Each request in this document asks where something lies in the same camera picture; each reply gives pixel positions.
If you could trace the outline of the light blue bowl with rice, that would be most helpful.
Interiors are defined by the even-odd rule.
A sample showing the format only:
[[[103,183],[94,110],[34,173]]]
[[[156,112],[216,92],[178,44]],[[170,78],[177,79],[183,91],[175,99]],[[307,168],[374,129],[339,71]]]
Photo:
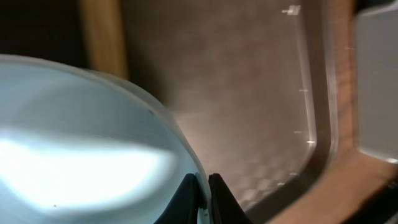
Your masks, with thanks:
[[[1,222],[155,223],[187,174],[211,223],[205,171],[166,107],[103,72],[1,56]]]

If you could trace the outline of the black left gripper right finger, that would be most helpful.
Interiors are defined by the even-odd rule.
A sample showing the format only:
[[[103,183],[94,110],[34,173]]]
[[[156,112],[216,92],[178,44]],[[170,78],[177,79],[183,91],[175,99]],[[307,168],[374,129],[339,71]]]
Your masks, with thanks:
[[[214,224],[252,224],[219,174],[209,175],[208,183]]]

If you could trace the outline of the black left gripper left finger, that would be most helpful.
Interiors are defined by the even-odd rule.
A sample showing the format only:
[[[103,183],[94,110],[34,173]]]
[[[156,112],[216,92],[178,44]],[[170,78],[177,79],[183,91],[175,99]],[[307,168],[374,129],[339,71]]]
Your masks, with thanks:
[[[187,174],[155,224],[197,224],[198,209],[198,181],[194,174]]]

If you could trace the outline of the brown serving tray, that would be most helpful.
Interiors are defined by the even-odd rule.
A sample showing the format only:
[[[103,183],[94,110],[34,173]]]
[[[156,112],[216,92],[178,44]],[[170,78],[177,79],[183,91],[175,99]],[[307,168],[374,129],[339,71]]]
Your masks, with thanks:
[[[131,78],[173,114],[207,174],[268,223],[335,150],[326,1],[125,0]]]

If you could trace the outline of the grey dishwasher rack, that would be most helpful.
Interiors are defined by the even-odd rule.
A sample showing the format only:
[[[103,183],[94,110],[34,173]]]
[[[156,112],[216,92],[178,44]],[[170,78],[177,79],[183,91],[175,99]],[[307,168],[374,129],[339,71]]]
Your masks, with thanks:
[[[397,163],[397,0],[356,1],[358,149]]]

